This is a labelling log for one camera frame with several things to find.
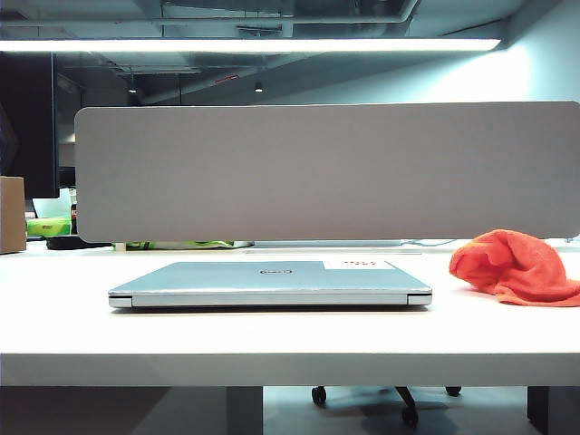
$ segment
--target floor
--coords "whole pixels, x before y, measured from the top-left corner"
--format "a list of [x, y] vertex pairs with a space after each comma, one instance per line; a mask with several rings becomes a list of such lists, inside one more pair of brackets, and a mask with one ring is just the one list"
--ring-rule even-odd
[[[444, 388], [412, 388], [419, 425], [402, 423], [402, 401], [393, 388], [329, 387], [323, 408], [310, 387], [264, 389], [266, 435], [537, 435], [528, 422], [527, 390], [466, 388], [450, 397]], [[8, 435], [178, 435], [224, 433], [223, 414], [194, 403], [219, 403], [215, 389], [14, 388], [0, 389], [0, 433]]]
[[265, 434], [509, 434], [537, 435], [526, 417], [527, 390], [466, 388], [457, 398], [443, 388], [412, 388], [419, 411], [415, 430], [402, 423], [393, 388], [330, 387], [324, 408], [309, 401], [310, 388], [271, 387], [264, 393]]

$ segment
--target ceiling light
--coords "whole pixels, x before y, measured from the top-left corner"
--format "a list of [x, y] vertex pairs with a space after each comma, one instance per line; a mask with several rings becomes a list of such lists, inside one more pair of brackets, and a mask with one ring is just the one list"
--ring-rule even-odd
[[60, 39], [0, 40], [0, 52], [485, 52], [499, 39]]

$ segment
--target ceiling pipe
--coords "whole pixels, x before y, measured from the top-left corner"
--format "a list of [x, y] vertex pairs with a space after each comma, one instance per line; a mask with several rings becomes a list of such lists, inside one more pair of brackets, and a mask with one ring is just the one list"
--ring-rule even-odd
[[[196, 63], [196, 66], [188, 66], [188, 65], [146, 65], [144, 63], [139, 63], [138, 65], [140, 68], [166, 68], [168, 70], [171, 70], [173, 73], [186, 73], [186, 71], [191, 71], [191, 70], [201, 70], [201, 69], [235, 69], [235, 68], [254, 68], [256, 67], [255, 64], [250, 64], [250, 63], [246, 63], [246, 64], [226, 64], [226, 63]], [[102, 70], [115, 70], [115, 69], [122, 69], [123, 71], [125, 69], [128, 68], [133, 68], [133, 73], [134, 74], [138, 74], [139, 72], [135, 70], [135, 68], [137, 68], [138, 66], [136, 65], [128, 65], [128, 64], [124, 64], [124, 63], [103, 63], [103, 64], [98, 64], [98, 65], [90, 65], [90, 64], [84, 64], [84, 65], [64, 65], [63, 68], [65, 70], [84, 70], [84, 69], [102, 69]]]
[[273, 24], [401, 24], [406, 22], [415, 5], [420, 0], [407, 0], [401, 7], [399, 15], [383, 16], [265, 16], [265, 17], [235, 17], [235, 16], [201, 16], [188, 18], [149, 18], [149, 19], [66, 19], [66, 20], [0, 20], [3, 27], [69, 27], [88, 25], [196, 25], [203, 24], [239, 24], [239, 25], [273, 25]]
[[114, 72], [115, 75], [125, 76], [125, 75], [157, 75], [157, 74], [199, 74], [201, 73], [198, 69], [189, 68], [187, 70], [172, 70], [172, 69], [164, 69], [164, 70], [151, 70], [151, 71], [133, 71], [133, 72], [126, 72], [126, 71], [118, 71]]
[[[381, 16], [381, 15], [385, 15], [385, 12], [387, 11], [387, 4], [389, 3], [390, 0], [376, 0], [375, 1], [375, 5], [374, 5], [374, 13], [375, 15]], [[402, 26], [404, 25], [404, 31], [403, 33], [406, 32], [406, 30], [409, 28], [409, 25], [411, 23], [411, 15], [414, 11], [414, 9], [418, 6], [418, 4], [421, 2], [421, 0], [414, 0], [414, 1], [407, 1], [405, 2], [402, 7], [401, 7], [401, 17], [405, 17], [405, 19], [403, 21], [401, 21], [400, 23], [377, 23], [373, 29], [368, 30], [366, 32], [363, 32], [360, 36], [361, 37], [367, 37], [367, 38], [379, 38], [382, 37], [383, 35], [385, 35], [390, 28], [393, 28], [393, 24], [394, 26]]]
[[[282, 14], [284, 16], [294, 15], [295, 0], [285, 0], [283, 3]], [[282, 37], [291, 38], [294, 36], [294, 25], [292, 23], [282, 23]]]
[[[303, 59], [306, 59], [308, 57], [312, 57], [314, 55], [315, 54], [292, 54], [292, 55], [287, 55], [287, 56], [281, 56], [279, 59], [276, 59], [274, 61], [270, 61], [266, 67], [252, 67], [252, 68], [240, 69], [237, 71], [228, 72], [227, 76], [236, 76], [236, 79], [234, 79], [234, 80], [237, 80], [237, 79], [242, 78], [242, 77], [247, 77], [248, 75], [256, 74], [256, 73], [263, 71], [263, 70], [273, 69], [273, 68], [277, 68], [278, 66], [286, 65], [288, 63], [302, 61]], [[181, 88], [181, 93], [182, 94], [193, 93], [193, 92], [201, 91], [202, 89], [210, 88], [212, 86], [217, 86], [218, 84], [220, 84], [218, 77], [213, 77], [211, 79], [207, 79], [207, 80], [204, 80], [201, 82], [194, 82], [194, 83], [186, 84]], [[159, 93], [156, 93], [153, 95], [147, 95], [147, 96], [141, 98], [141, 102], [144, 105], [151, 105], [151, 104], [155, 104], [156, 102], [163, 102], [165, 100], [169, 100], [171, 98], [176, 98], [176, 97], [179, 97], [179, 90], [172, 89], [169, 91], [159, 92]]]

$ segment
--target dell logo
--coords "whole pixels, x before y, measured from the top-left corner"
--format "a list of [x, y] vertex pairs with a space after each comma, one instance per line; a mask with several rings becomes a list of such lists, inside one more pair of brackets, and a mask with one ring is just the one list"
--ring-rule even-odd
[[291, 274], [291, 270], [260, 270], [260, 274], [262, 275], [288, 275]]

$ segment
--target gray privacy panel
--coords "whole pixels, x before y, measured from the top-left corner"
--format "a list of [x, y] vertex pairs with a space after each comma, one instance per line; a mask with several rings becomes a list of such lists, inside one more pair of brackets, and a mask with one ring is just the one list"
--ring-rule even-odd
[[485, 102], [88, 108], [90, 241], [580, 232], [580, 106]]

